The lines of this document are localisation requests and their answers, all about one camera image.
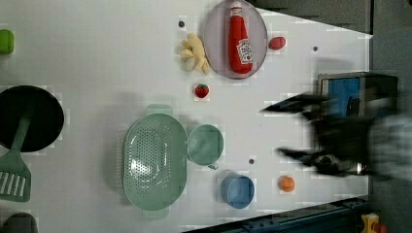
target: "plate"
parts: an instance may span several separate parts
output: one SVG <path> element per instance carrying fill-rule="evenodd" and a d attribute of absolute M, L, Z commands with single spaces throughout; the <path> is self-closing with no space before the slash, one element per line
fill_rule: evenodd
<path fill-rule="evenodd" d="M 246 79 L 263 64 L 267 53 L 267 30 L 257 9 L 246 1 L 238 1 L 242 4 L 243 19 L 254 56 L 252 71 L 248 74 L 236 74 L 230 68 L 227 40 L 230 28 L 230 5 L 234 0 L 221 2 L 209 14 L 203 29 L 203 44 L 210 65 L 216 72 L 231 79 Z"/>
<path fill-rule="evenodd" d="M 187 181 L 188 135 L 170 115 L 138 120 L 124 143 L 123 187 L 132 204 L 145 211 L 172 205 Z"/>

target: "food item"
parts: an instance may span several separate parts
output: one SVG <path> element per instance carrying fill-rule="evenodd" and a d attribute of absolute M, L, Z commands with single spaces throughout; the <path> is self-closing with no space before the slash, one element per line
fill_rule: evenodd
<path fill-rule="evenodd" d="M 230 68 L 234 73 L 247 74 L 252 70 L 252 48 L 242 16 L 242 5 L 237 1 L 230 6 L 228 57 Z"/>
<path fill-rule="evenodd" d="M 194 57 L 189 58 L 186 61 L 186 70 L 187 71 L 192 71 L 194 69 L 195 65 L 196 65 L 196 60 L 194 59 Z"/>
<path fill-rule="evenodd" d="M 15 35 L 10 30 L 0 30 L 0 54 L 10 54 L 13 50 L 15 50 Z"/>
<path fill-rule="evenodd" d="M 283 177 L 281 179 L 281 188 L 285 192 L 292 192 L 294 190 L 294 180 L 290 177 Z"/>
<path fill-rule="evenodd" d="M 286 44 L 286 39 L 284 37 L 275 37 L 270 40 L 269 48 L 271 50 L 280 50 Z"/>
<path fill-rule="evenodd" d="M 205 84 L 199 84 L 194 90 L 194 93 L 196 94 L 197 97 L 203 99 L 209 94 L 209 86 Z"/>
<path fill-rule="evenodd" d="M 205 57 L 205 49 L 203 43 L 194 34 L 188 34 L 188 39 L 182 42 L 184 49 L 180 56 L 186 60 L 186 70 L 196 71 L 203 70 L 205 75 L 209 74 L 209 62 Z"/>

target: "red ketchup bottle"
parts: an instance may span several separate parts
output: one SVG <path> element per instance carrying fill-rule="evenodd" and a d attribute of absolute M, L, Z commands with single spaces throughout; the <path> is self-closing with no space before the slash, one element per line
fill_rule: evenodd
<path fill-rule="evenodd" d="M 252 70 L 252 48 L 242 16 L 242 4 L 237 1 L 230 6 L 228 55 L 230 68 L 234 73 L 247 74 Z"/>

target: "green strainer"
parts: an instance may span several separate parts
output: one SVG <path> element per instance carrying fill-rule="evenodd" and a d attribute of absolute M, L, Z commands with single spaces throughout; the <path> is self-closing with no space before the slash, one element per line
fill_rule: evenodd
<path fill-rule="evenodd" d="M 170 106 L 150 105 L 124 142 L 124 192 L 145 211 L 170 206 L 186 185 L 188 135 L 172 115 Z"/>

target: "blue bowl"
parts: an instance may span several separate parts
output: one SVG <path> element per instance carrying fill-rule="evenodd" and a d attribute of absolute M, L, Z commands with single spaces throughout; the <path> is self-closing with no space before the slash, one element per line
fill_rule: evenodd
<path fill-rule="evenodd" d="M 255 185 L 251 179 L 240 175 L 230 175 L 221 186 L 221 195 L 225 203 L 235 209 L 243 209 L 255 196 Z"/>

